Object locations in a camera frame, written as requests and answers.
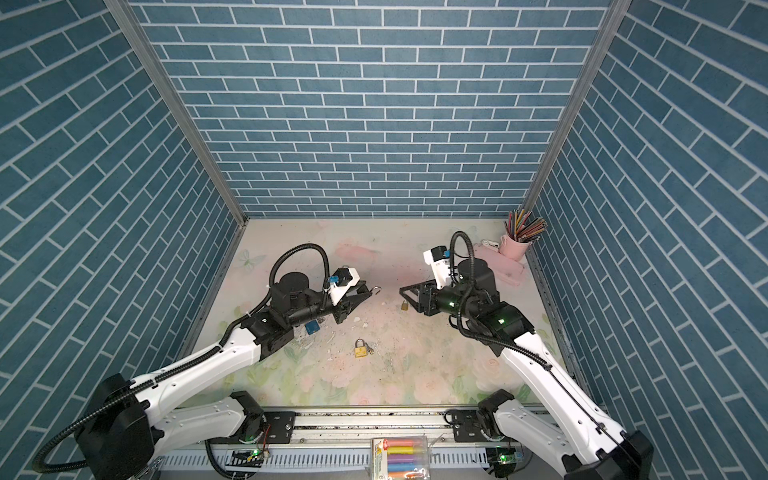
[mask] robotic arm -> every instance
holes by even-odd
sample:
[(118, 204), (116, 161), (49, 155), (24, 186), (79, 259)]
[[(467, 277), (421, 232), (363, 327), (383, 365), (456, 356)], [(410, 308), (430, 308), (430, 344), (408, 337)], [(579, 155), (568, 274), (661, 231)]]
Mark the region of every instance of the robotic arm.
[[(456, 268), (459, 238), (469, 256)], [(537, 418), (512, 394), (499, 390), (479, 405), (478, 420), (489, 438), (517, 439), (567, 480), (648, 478), (652, 444), (640, 431), (627, 434), (554, 361), (528, 319), (501, 301), (493, 271), (484, 260), (475, 259), (465, 233), (454, 233), (450, 249), (440, 246), (424, 252), (424, 259), (435, 279), (405, 286), (401, 295), (427, 316), (448, 313), (456, 320), (453, 328), (488, 345), (520, 374), (558, 424)]]
[[(323, 288), (310, 289), (309, 279), (299, 272), (287, 273), (275, 282), (280, 265), (307, 249), (317, 250), (323, 258)], [(232, 322), (219, 342), (128, 381), (119, 373), (102, 380), (88, 404), (90, 413), (44, 445), (33, 460), (33, 469), (52, 473), (87, 466), (97, 480), (124, 480), (141, 472), (155, 457), (191, 443), (235, 435), (250, 444), (263, 438), (267, 435), (263, 410), (246, 392), (205, 406), (177, 407), (224, 376), (281, 349), (293, 339), (294, 327), (329, 314), (341, 323), (371, 295), (354, 268), (339, 268), (330, 275), (322, 247), (313, 243), (294, 247), (273, 266), (268, 294), (256, 308)], [(46, 463), (48, 454), (71, 434), (84, 460)], [(246, 478), (239, 472), (225, 472), (207, 447), (219, 473)]]

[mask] padlock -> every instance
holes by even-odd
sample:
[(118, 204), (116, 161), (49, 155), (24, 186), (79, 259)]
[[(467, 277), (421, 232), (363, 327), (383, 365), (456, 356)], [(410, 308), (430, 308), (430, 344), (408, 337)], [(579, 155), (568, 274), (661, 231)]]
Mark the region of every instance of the padlock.
[(366, 342), (363, 339), (357, 339), (355, 342), (355, 358), (363, 358), (368, 355), (368, 349), (366, 348)]

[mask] brass padlock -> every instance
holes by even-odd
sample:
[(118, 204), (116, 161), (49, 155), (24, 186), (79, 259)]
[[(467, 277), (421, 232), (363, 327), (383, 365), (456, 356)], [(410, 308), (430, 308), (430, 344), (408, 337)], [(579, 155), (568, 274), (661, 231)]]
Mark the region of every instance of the brass padlock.
[(355, 358), (363, 358), (368, 355), (368, 348), (366, 347), (366, 341), (363, 339), (357, 339), (355, 342)]

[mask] gold padlock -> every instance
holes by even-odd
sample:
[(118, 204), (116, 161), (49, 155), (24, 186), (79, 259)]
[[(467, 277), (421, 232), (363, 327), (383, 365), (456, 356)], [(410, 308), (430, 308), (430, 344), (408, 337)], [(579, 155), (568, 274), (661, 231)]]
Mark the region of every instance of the gold padlock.
[(368, 355), (368, 349), (366, 348), (366, 341), (363, 339), (357, 339), (355, 342), (355, 358), (363, 358)]

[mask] brick wall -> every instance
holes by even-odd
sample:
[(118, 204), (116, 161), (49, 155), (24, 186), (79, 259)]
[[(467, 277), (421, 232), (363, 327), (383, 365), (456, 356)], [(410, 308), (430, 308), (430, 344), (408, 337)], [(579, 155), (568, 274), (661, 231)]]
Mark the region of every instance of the brick wall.
[(101, 378), (174, 358), (234, 225), (101, 0), (0, 2), (0, 146), (0, 478), (17, 478)]
[(131, 3), (251, 217), (478, 217), (521, 203), (609, 1), (257, 3)]
[(591, 391), (658, 478), (768, 478), (767, 26), (634, 0), (538, 205)]

